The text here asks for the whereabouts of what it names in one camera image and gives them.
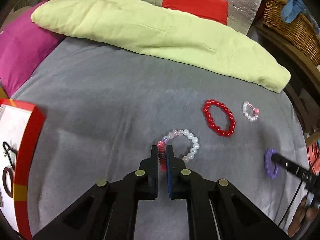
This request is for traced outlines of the person's right hand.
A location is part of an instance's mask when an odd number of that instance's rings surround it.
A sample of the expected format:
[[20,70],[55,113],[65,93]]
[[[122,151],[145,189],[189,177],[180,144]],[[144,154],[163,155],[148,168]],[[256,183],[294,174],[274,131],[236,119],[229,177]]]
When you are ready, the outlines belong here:
[[295,215],[293,216],[292,222],[288,227],[287,234],[289,237],[293,237],[301,227],[303,219],[313,221],[319,209],[315,207],[305,208],[306,196],[304,196],[296,209]]

